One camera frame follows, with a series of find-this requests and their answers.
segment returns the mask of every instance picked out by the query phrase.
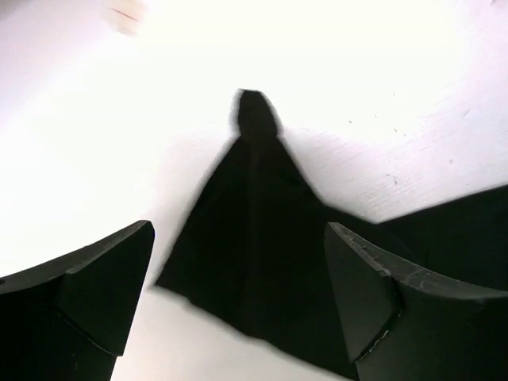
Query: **white table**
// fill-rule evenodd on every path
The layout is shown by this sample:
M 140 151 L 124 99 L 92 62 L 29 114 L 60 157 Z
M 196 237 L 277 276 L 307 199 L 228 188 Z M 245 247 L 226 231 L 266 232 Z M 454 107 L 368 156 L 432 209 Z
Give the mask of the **white table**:
M 508 183 L 504 2 L 288 3 L 152 0 L 134 39 L 99 0 L 0 18 L 0 276 L 147 218 L 153 279 L 239 87 L 274 102 L 323 198 L 373 221 Z M 168 374 L 332 379 L 147 291 L 114 380 Z

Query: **white surface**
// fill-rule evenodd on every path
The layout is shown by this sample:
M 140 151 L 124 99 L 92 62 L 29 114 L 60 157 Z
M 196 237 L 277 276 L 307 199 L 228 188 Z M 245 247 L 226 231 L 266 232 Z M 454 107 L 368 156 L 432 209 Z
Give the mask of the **white surface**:
M 148 218 L 153 279 L 239 87 L 327 201 L 374 221 L 508 182 L 505 0 L 152 0 L 135 39 L 105 4 L 0 19 L 0 275 Z M 168 377 L 332 379 L 146 291 L 114 380 Z

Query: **beige object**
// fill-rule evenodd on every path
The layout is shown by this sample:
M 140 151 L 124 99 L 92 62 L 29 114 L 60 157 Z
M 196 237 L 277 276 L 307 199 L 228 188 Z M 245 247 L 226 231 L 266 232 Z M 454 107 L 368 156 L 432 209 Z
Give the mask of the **beige object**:
M 135 36 L 146 12 L 139 0 L 108 0 L 106 20 L 120 33 Z

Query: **black cloth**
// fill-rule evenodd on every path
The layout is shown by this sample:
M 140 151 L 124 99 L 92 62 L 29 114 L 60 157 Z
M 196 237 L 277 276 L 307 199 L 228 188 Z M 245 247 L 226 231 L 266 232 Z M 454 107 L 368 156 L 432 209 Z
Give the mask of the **black cloth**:
M 358 379 L 348 362 L 325 260 L 327 221 L 418 262 L 382 225 L 324 204 L 291 158 L 264 95 L 243 90 L 240 136 L 202 189 L 158 287 L 250 337 Z

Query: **white tabletop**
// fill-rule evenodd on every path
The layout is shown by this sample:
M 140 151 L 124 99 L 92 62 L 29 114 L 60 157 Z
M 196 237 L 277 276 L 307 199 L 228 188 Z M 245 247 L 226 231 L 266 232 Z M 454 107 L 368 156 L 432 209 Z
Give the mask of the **white tabletop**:
M 135 38 L 99 0 L 0 18 L 0 276 L 141 218 L 159 264 L 241 87 L 323 198 L 373 221 L 508 183 L 508 7 L 378 3 L 152 0 Z

